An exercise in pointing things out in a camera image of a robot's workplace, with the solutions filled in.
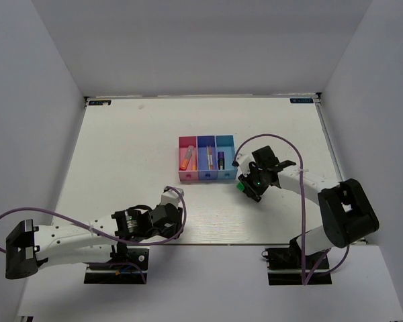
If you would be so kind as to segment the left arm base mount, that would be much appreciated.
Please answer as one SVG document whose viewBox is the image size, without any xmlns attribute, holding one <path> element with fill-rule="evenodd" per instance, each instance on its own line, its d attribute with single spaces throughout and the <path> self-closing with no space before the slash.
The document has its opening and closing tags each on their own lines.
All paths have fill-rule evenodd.
<svg viewBox="0 0 403 322">
<path fill-rule="evenodd" d="M 149 247 L 112 246 L 110 259 L 104 263 L 89 262 L 85 284 L 146 284 Z"/>
</svg>

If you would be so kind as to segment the left corner label sticker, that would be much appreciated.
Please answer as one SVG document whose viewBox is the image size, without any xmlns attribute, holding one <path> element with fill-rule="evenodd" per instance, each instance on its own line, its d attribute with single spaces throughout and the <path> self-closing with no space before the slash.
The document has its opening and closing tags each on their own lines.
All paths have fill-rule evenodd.
<svg viewBox="0 0 403 322">
<path fill-rule="evenodd" d="M 111 100 L 90 100 L 88 106 L 108 106 L 111 105 Z"/>
</svg>

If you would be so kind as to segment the pink plastic bin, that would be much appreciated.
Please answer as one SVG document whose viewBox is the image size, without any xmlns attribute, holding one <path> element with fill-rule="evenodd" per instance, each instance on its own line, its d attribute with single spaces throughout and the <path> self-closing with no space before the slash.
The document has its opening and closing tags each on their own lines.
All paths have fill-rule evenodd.
<svg viewBox="0 0 403 322">
<path fill-rule="evenodd" d="M 181 182 L 195 182 L 198 180 L 197 166 L 197 137 L 179 137 L 179 180 Z"/>
</svg>

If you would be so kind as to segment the pink thin pen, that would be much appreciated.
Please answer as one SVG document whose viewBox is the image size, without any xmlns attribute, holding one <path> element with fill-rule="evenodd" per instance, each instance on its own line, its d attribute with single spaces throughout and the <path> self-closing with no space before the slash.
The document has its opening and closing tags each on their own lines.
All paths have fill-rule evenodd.
<svg viewBox="0 0 403 322">
<path fill-rule="evenodd" d="M 212 149 L 212 147 L 211 147 L 211 155 L 212 155 L 212 157 L 211 157 L 212 169 L 211 169 L 211 170 L 214 170 L 214 158 L 213 158 L 213 149 Z"/>
</svg>

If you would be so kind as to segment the corner label sticker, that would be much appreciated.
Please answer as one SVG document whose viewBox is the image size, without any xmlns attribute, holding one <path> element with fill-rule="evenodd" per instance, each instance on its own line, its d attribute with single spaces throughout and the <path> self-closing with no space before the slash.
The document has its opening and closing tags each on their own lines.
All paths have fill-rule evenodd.
<svg viewBox="0 0 403 322">
<path fill-rule="evenodd" d="M 111 105 L 111 100 L 90 100 L 88 106 L 108 106 Z"/>
<path fill-rule="evenodd" d="M 313 104 L 313 98 L 292 97 L 289 99 L 291 104 Z"/>
</svg>

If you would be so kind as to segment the purple-blue plastic bin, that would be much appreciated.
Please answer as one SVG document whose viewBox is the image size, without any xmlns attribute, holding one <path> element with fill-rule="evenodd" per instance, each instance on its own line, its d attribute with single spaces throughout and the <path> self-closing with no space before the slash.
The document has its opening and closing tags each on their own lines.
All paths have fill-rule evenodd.
<svg viewBox="0 0 403 322">
<path fill-rule="evenodd" d="M 211 146 L 213 149 L 214 170 L 208 169 L 208 159 L 206 147 Z M 215 136 L 197 136 L 197 165 L 198 178 L 201 181 L 216 180 L 218 178 L 218 166 L 216 157 L 216 138 Z"/>
</svg>

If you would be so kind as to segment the right corner label sticker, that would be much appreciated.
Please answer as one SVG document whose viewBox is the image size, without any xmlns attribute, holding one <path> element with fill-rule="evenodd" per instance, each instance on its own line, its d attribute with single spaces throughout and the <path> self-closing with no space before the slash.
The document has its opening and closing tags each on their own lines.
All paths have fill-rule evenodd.
<svg viewBox="0 0 403 322">
<path fill-rule="evenodd" d="M 313 98 L 292 97 L 289 99 L 291 104 L 313 104 Z"/>
</svg>

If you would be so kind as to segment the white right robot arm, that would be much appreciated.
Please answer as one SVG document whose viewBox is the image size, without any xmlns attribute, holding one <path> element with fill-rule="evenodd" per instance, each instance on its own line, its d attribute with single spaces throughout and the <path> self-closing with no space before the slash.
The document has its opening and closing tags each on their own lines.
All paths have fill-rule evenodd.
<svg viewBox="0 0 403 322">
<path fill-rule="evenodd" d="M 299 194 L 319 206 L 322 225 L 289 241 L 284 260 L 300 268 L 314 254 L 331 248 L 345 248 L 379 229 L 379 220 L 358 180 L 328 180 L 302 170 L 291 160 L 279 161 L 270 146 L 252 153 L 237 154 L 233 165 L 241 175 L 238 188 L 259 202 L 270 186 Z"/>
</svg>

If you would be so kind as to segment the green cap black highlighter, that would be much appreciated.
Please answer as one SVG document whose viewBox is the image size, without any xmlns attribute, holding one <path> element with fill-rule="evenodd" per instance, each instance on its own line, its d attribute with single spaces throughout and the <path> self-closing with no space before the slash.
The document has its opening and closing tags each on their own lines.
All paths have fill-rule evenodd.
<svg viewBox="0 0 403 322">
<path fill-rule="evenodd" d="M 239 182 L 236 187 L 241 192 L 244 192 L 245 190 L 245 185 L 242 182 Z"/>
</svg>

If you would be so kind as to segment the light blue plastic bin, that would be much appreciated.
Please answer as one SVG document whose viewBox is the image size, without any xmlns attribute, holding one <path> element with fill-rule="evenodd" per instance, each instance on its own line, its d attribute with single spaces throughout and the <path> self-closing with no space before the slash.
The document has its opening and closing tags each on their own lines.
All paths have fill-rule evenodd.
<svg viewBox="0 0 403 322">
<path fill-rule="evenodd" d="M 235 155 L 234 137 L 232 135 L 216 136 L 216 157 L 218 151 L 225 155 L 225 169 L 218 169 L 218 180 L 235 180 L 238 168 L 232 165 Z"/>
</svg>

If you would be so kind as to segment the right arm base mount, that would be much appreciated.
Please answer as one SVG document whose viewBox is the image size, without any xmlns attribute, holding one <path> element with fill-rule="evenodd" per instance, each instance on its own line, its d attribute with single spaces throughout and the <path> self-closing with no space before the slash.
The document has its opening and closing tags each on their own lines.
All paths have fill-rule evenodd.
<svg viewBox="0 0 403 322">
<path fill-rule="evenodd" d="M 269 286 L 301 286 L 302 270 L 300 259 L 291 255 L 288 248 L 265 248 L 261 256 L 267 263 Z M 316 271 L 311 276 L 309 285 L 330 285 L 332 278 L 327 256 L 323 257 Z"/>
</svg>

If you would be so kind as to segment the purple cap black highlighter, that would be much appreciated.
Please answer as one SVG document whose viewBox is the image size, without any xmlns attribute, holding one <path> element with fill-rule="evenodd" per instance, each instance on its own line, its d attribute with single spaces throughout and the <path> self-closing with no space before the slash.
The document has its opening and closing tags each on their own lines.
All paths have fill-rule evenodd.
<svg viewBox="0 0 403 322">
<path fill-rule="evenodd" d="M 218 160 L 218 169 L 219 170 L 225 169 L 225 155 L 223 151 L 218 151 L 217 160 Z"/>
</svg>

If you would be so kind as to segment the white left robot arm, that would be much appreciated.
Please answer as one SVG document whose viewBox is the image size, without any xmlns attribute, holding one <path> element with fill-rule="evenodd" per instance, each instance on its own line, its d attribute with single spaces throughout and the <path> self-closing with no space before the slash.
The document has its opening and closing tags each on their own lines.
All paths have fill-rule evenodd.
<svg viewBox="0 0 403 322">
<path fill-rule="evenodd" d="M 183 214 L 182 207 L 167 203 L 154 209 L 130 207 L 82 227 L 20 221 L 5 240 L 5 277 L 27 278 L 42 268 L 79 262 L 104 268 L 139 268 L 132 249 L 156 236 L 177 239 Z"/>
</svg>

